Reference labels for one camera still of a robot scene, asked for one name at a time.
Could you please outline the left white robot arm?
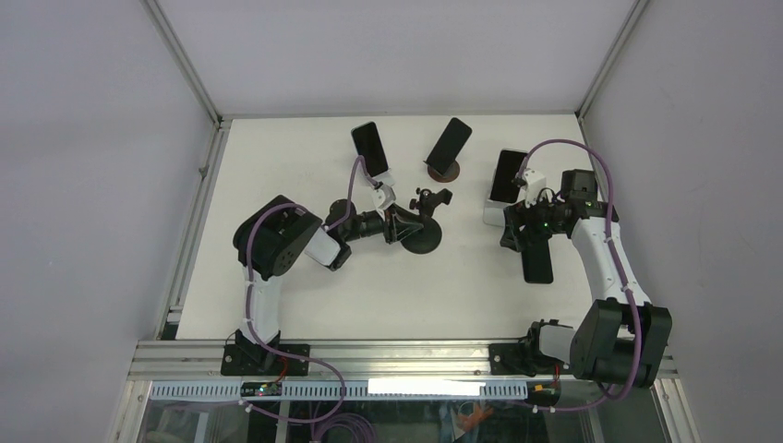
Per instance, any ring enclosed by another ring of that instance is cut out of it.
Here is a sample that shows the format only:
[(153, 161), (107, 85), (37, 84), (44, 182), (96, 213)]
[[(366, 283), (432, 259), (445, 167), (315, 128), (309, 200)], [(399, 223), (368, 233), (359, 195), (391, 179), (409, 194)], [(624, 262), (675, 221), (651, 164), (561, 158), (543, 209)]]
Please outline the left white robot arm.
[(301, 256), (336, 271), (352, 256), (352, 242), (381, 235), (410, 253), (433, 252), (442, 241), (442, 229), (415, 200), (406, 210), (391, 204), (381, 211), (356, 209), (348, 198), (331, 204), (327, 218), (278, 195), (236, 229), (232, 240), (237, 260), (245, 269), (243, 318), (235, 339), (246, 346), (242, 362), (256, 375), (270, 373), (278, 356), (283, 276)]

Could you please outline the black round-base clamp stand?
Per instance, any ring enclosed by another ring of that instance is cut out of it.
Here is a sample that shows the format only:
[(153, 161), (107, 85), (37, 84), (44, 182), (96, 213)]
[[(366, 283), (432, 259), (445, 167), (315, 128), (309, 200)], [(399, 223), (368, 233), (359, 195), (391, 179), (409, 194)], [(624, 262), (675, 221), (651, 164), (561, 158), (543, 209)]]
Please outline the black round-base clamp stand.
[(406, 236), (401, 243), (408, 252), (425, 255), (433, 252), (442, 240), (442, 229), (433, 218), (435, 209), (440, 205), (449, 205), (453, 193), (446, 188), (439, 192), (418, 188), (416, 194), (417, 198), (410, 200), (409, 209), (417, 213), (417, 222), (420, 227)]

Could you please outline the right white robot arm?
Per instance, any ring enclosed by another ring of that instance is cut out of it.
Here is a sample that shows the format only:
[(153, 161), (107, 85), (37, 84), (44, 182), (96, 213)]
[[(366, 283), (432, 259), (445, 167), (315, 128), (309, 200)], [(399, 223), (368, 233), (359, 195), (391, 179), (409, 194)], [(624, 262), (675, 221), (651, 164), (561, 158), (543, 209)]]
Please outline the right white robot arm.
[(521, 372), (543, 374), (561, 364), (576, 378), (604, 387), (650, 387), (668, 345), (672, 317), (652, 304), (634, 278), (619, 218), (600, 199), (594, 172), (564, 172), (561, 189), (552, 198), (545, 195), (541, 172), (525, 169), (514, 181), (524, 198), (503, 211), (501, 246), (520, 254), (526, 282), (551, 284), (548, 242), (566, 236), (582, 260), (593, 299), (576, 329), (555, 319), (531, 325), (520, 340)]

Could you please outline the black phone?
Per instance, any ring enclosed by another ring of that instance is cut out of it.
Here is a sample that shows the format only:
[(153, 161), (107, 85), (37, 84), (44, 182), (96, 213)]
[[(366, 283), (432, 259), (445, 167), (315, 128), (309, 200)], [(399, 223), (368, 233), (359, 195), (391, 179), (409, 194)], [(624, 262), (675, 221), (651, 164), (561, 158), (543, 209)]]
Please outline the black phone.
[(425, 164), (441, 174), (445, 173), (449, 165), (456, 161), (472, 134), (473, 129), (469, 125), (457, 117), (452, 117), (430, 151)]
[(520, 187), (515, 182), (527, 153), (518, 150), (501, 150), (489, 191), (491, 201), (512, 204), (518, 201)]
[(367, 172), (371, 177), (389, 171), (389, 164), (375, 122), (370, 121), (353, 128), (351, 137), (357, 154), (364, 157)]
[(524, 280), (531, 284), (554, 282), (550, 249), (547, 243), (531, 245), (521, 253)]

